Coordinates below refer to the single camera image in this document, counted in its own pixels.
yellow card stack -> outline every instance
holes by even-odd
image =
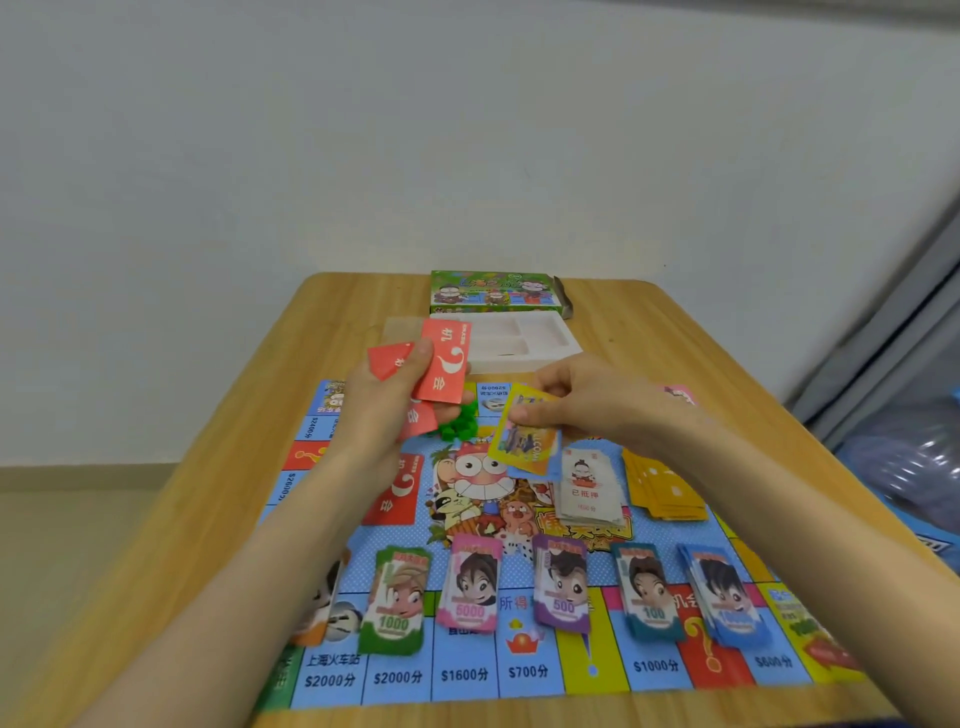
[[[706,521],[707,505],[687,482],[658,460],[623,451],[630,502],[664,521]]]

wooden table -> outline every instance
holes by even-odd
[[[864,521],[936,561],[656,285],[565,282],[587,351],[699,403]],[[65,632],[12,725],[62,726],[170,622],[253,530],[317,382],[344,376],[388,316],[422,315],[427,276],[307,279],[230,387],[126,553]],[[487,380],[503,375],[487,376]],[[779,689],[621,693],[266,714],[258,726],[798,725],[890,716],[867,682]]]

white plastic tray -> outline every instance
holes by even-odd
[[[435,313],[472,324],[468,361],[475,374],[533,372],[582,349],[556,311]]]

forearm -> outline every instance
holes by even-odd
[[[720,425],[658,435],[671,468],[749,544],[911,720],[960,715],[960,581]]]
[[[329,454],[77,726],[235,726],[366,503]]]

floor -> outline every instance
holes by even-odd
[[[156,490],[0,492],[0,722]]]

